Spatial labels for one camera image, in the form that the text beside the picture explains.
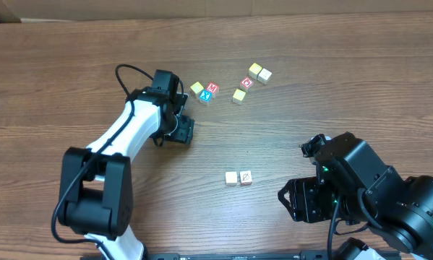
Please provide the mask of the leaf picture wooden block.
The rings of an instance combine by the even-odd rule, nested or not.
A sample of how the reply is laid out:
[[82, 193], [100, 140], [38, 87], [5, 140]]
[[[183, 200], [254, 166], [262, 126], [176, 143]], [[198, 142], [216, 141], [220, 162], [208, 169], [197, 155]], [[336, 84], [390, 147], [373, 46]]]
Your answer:
[[250, 170], [240, 171], [239, 177], [240, 177], [241, 185], [252, 184], [252, 172]]

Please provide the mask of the yellow S wooden block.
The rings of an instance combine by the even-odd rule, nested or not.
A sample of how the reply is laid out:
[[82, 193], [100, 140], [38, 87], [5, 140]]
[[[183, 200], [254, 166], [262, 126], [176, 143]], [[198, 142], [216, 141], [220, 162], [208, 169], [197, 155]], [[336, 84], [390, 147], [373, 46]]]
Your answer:
[[228, 186], [236, 186], [238, 184], [238, 174], [237, 172], [226, 172], [225, 180]]

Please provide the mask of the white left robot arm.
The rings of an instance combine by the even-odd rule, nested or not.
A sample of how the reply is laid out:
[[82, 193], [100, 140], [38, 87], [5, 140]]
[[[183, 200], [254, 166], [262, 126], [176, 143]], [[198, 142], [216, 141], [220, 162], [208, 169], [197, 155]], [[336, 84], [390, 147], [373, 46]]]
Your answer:
[[183, 87], [128, 93], [123, 112], [101, 137], [64, 153], [51, 216], [58, 242], [93, 243], [104, 259], [145, 259], [147, 249], [130, 226], [131, 164], [147, 139], [157, 146], [190, 143], [194, 120], [182, 113], [188, 97]]

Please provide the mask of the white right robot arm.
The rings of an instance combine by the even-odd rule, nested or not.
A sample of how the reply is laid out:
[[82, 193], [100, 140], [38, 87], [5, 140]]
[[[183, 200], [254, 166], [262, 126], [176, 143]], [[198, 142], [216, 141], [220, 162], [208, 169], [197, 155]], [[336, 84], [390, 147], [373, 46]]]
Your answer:
[[318, 134], [300, 148], [316, 175], [291, 179], [278, 192], [293, 221], [329, 221], [328, 243], [340, 222], [362, 223], [391, 248], [433, 259], [432, 176], [402, 178], [351, 132]]

